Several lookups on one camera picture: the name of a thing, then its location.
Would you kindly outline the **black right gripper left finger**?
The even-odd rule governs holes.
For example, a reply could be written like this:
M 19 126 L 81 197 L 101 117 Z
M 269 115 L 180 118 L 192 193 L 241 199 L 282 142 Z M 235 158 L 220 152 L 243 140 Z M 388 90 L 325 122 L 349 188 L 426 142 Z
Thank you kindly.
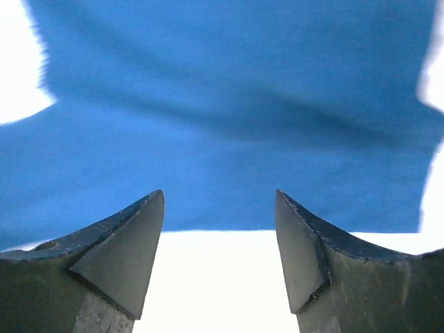
M 1 254 L 2 332 L 131 332 L 164 218 L 161 191 L 30 250 Z

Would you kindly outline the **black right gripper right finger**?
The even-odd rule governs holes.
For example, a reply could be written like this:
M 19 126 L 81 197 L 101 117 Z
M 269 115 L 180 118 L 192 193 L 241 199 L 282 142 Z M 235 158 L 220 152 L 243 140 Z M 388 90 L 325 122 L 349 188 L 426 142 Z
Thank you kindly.
M 442 332 L 443 251 L 400 253 L 324 221 L 282 191 L 275 230 L 301 332 Z

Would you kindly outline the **dark blue printed t-shirt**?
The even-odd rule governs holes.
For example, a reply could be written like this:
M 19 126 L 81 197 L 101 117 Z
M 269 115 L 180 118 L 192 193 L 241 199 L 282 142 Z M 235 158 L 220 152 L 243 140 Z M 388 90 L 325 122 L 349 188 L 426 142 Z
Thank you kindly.
M 166 231 L 270 230 L 276 189 L 351 232 L 415 232 L 443 115 L 434 1 L 1 2 L 1 247 L 161 189 Z

